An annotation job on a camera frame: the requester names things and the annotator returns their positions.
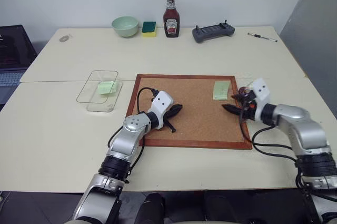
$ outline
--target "pen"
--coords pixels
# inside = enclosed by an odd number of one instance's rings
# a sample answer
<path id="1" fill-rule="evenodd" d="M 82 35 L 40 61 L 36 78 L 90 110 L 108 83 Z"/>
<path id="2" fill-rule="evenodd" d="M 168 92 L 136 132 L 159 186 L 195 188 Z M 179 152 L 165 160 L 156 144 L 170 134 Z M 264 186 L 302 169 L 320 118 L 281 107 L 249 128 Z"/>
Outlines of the pen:
<path id="1" fill-rule="evenodd" d="M 262 37 L 261 35 L 254 34 L 254 33 L 248 33 L 248 35 L 254 36 L 256 38 L 264 38 L 264 39 L 269 40 L 269 41 L 277 42 L 277 40 L 275 40 L 274 38 L 266 38 L 266 37 Z"/>

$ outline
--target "laptop keyboard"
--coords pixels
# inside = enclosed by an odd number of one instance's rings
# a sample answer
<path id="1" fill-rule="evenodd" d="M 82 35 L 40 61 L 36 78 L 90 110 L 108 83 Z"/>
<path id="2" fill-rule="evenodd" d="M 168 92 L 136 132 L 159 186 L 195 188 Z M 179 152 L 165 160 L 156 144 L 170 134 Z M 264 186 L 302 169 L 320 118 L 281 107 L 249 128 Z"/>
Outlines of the laptop keyboard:
<path id="1" fill-rule="evenodd" d="M 18 86 L 24 72 L 0 73 L 0 87 Z"/>

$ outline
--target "remote control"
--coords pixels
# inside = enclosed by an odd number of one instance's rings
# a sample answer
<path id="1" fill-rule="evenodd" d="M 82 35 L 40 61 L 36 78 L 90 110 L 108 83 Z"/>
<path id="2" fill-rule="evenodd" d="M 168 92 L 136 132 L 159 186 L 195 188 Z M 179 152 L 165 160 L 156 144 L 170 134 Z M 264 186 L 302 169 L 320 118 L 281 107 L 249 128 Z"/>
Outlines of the remote control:
<path id="1" fill-rule="evenodd" d="M 231 36 L 234 31 L 235 28 L 227 24 L 227 20 L 225 20 L 225 23 L 220 23 L 219 25 L 212 25 L 204 28 L 195 26 L 195 29 L 192 30 L 192 34 L 196 42 L 202 43 L 204 40 L 211 38 Z"/>

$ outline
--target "wooden board frame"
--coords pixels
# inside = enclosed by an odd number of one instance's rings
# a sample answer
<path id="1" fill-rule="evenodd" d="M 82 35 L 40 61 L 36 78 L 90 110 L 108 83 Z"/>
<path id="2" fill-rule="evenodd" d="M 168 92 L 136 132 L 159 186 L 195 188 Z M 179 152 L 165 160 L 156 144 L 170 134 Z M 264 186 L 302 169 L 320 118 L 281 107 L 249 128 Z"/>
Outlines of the wooden board frame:
<path id="1" fill-rule="evenodd" d="M 234 76 L 220 75 L 156 75 L 156 74 L 138 74 L 131 95 L 130 103 L 127 109 L 126 116 L 132 115 L 136 103 L 137 93 L 142 78 L 171 78 L 171 79 L 215 79 L 229 80 L 232 84 L 233 93 L 237 94 L 237 84 Z M 243 123 L 243 130 L 249 136 L 247 124 Z M 146 146 L 149 147 L 188 147 L 188 148 L 215 148 L 215 149 L 252 149 L 251 142 L 243 136 L 243 142 L 226 142 L 226 141 L 191 141 L 191 140 L 163 140 L 163 139 L 146 139 Z"/>

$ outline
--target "cork board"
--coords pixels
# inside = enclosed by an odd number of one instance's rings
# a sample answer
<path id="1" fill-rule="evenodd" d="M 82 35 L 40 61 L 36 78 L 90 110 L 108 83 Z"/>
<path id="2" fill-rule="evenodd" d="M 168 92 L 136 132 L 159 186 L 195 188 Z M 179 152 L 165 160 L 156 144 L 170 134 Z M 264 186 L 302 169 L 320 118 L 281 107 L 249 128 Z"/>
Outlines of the cork board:
<path id="1" fill-rule="evenodd" d="M 228 100 L 213 100 L 215 81 L 230 81 Z M 146 135 L 146 145 L 152 147 L 189 147 L 217 149 L 252 149 L 242 136 L 239 117 L 231 114 L 222 104 L 238 103 L 231 97 L 237 94 L 234 76 L 202 75 L 149 75 L 138 74 L 126 116 L 137 114 L 136 96 L 142 87 L 166 91 L 174 104 L 182 104 L 182 110 L 169 121 L 176 132 L 164 126 Z M 140 111 L 151 106 L 152 92 L 144 90 L 139 99 Z M 244 131 L 249 135 L 247 125 Z"/>

